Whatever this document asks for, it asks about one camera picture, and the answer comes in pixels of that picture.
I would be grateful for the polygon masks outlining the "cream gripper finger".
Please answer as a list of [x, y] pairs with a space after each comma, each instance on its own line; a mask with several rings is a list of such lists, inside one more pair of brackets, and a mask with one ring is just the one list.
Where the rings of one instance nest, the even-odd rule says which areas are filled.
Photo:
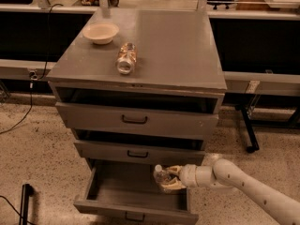
[[186, 186], [178, 179], [174, 178], [173, 180], [164, 183], [161, 185], [164, 191], [169, 192], [169, 191], [174, 191], [174, 190], [180, 190], [186, 188]]
[[166, 171], [170, 174], [173, 174], [175, 176], [179, 176], [180, 175], [180, 172], [181, 172], [181, 169], [182, 167], [179, 166], [179, 165], [174, 165], [174, 166], [171, 166], [171, 167], [167, 167], [166, 168]]

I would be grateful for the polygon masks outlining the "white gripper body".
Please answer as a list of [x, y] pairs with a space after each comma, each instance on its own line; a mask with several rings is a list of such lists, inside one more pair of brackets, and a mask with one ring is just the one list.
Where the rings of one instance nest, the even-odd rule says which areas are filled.
[[187, 188], [195, 188], [197, 186], [196, 181], [196, 165], [188, 164], [181, 168], [179, 178], [182, 184]]

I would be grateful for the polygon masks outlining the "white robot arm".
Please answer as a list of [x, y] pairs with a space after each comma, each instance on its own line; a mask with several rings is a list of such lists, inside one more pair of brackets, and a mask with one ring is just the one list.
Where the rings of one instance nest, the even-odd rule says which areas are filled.
[[153, 175], [164, 191], [237, 188], [280, 225], [300, 225], [300, 202], [256, 180], [227, 159], [221, 158], [212, 166], [187, 164], [163, 168], [156, 165]]

